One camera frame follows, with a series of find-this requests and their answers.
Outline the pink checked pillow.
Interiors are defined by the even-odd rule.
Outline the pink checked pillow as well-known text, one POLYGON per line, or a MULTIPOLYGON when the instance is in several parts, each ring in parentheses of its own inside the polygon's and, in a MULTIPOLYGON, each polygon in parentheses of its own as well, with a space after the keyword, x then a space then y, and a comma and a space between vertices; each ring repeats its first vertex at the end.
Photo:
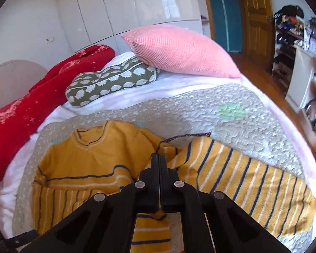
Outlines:
POLYGON ((214 40, 174 25, 152 25, 121 35, 139 60, 177 74, 240 78, 230 55, 214 40))

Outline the cluttered shoe rack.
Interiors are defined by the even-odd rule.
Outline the cluttered shoe rack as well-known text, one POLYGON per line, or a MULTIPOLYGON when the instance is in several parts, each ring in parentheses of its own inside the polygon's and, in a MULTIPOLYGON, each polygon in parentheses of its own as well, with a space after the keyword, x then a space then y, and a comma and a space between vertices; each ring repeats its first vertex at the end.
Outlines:
POLYGON ((304 20, 298 5, 286 5, 274 13, 276 29, 275 55, 271 76, 288 90, 293 75, 297 48, 316 58, 316 17, 304 20))

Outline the glossy white wardrobe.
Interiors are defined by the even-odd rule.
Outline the glossy white wardrobe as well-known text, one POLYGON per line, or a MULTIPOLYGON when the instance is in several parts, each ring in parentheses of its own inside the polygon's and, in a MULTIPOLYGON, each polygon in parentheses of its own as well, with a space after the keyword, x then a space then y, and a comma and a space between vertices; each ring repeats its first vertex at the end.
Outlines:
POLYGON ((132 29, 171 24, 203 34, 198 0, 56 0, 72 51, 105 44, 129 50, 121 35, 132 29))

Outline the white wall socket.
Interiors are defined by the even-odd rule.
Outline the white wall socket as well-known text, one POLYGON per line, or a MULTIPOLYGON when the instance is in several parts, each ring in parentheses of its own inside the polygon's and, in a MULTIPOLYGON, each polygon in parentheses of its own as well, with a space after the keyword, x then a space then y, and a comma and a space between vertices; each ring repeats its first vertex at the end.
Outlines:
POLYGON ((54 37, 49 37, 49 38, 46 38, 46 43, 51 43, 55 40, 54 37))

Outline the teal door curtain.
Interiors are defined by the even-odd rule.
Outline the teal door curtain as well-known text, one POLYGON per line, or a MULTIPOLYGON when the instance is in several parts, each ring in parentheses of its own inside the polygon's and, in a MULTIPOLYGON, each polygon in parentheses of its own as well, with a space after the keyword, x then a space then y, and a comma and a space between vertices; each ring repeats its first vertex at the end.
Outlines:
POLYGON ((214 40, 227 52, 242 51, 239 0, 209 0, 214 23, 214 40))

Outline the red rolled blanket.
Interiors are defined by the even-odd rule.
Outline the red rolled blanket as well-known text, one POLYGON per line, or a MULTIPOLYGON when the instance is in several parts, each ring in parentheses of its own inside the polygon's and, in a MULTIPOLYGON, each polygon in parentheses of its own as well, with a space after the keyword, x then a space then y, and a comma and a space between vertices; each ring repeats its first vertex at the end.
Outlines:
POLYGON ((65 90, 73 79, 101 70, 114 57, 115 51, 105 44, 87 47, 55 65, 24 97, 0 109, 0 181, 18 150, 67 101, 65 90))

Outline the yellow striped knit sweater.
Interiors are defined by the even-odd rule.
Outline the yellow striped knit sweater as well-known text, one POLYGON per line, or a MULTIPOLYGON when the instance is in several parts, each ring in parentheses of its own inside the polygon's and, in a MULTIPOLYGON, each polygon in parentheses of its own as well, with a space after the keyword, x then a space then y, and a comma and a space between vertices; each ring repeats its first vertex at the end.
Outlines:
MULTIPOLYGON (((316 198, 299 177, 251 158, 208 135, 195 134, 181 148, 147 129, 107 121, 77 129, 52 145, 32 183, 33 227, 40 236, 97 193, 119 193, 151 166, 152 154, 197 191, 225 193, 280 241, 311 229, 316 198)), ((137 214, 130 252, 171 252, 172 222, 160 207, 137 214)))

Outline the round beige headboard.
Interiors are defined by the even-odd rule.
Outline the round beige headboard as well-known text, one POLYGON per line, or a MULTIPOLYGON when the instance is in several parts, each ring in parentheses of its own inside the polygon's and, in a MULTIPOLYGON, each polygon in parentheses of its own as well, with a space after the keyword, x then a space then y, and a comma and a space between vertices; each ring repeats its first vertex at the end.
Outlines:
POLYGON ((27 60, 0 64, 0 108, 26 95, 46 73, 43 66, 27 60))

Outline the white tv cabinet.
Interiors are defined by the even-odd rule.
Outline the white tv cabinet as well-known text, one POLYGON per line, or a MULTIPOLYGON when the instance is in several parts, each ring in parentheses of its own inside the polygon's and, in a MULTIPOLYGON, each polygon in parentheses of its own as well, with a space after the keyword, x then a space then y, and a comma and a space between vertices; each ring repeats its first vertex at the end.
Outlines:
POLYGON ((285 100, 298 114, 300 125, 314 154, 316 154, 316 133, 305 108, 309 101, 316 99, 315 77, 316 57, 297 46, 292 78, 285 100))

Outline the quilted heart patchwork bedspread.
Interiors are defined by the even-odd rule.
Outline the quilted heart patchwork bedspread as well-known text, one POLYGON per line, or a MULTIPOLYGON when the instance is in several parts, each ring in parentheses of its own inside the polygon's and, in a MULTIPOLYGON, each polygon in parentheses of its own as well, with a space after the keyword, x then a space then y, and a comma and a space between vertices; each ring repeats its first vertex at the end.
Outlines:
POLYGON ((40 136, 28 154, 19 182, 12 219, 14 235, 32 229, 31 182, 38 162, 54 143, 76 128, 90 128, 105 120, 131 122, 163 138, 175 136, 175 145, 191 140, 191 134, 210 133, 219 142, 272 166, 311 181, 305 165, 313 156, 291 120, 265 95, 231 83, 211 89, 146 100, 121 110, 92 106, 58 107, 41 125, 40 136))

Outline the green sheep pattern pillow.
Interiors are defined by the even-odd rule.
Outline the green sheep pattern pillow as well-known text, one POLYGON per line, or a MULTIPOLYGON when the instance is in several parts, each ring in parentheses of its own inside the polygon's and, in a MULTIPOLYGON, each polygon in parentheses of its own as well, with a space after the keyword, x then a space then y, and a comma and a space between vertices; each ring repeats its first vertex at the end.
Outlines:
POLYGON ((102 70, 77 75, 65 94, 73 107, 83 107, 119 90, 150 84, 159 74, 160 69, 145 64, 133 54, 121 56, 102 70))

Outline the brown wooden door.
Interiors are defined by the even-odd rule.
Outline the brown wooden door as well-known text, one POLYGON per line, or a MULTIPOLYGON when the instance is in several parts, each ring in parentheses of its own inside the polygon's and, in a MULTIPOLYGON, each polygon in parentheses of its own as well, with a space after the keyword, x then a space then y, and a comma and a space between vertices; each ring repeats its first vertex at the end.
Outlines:
POLYGON ((270 0, 239 0, 242 23, 242 53, 265 70, 274 58, 274 24, 270 0))

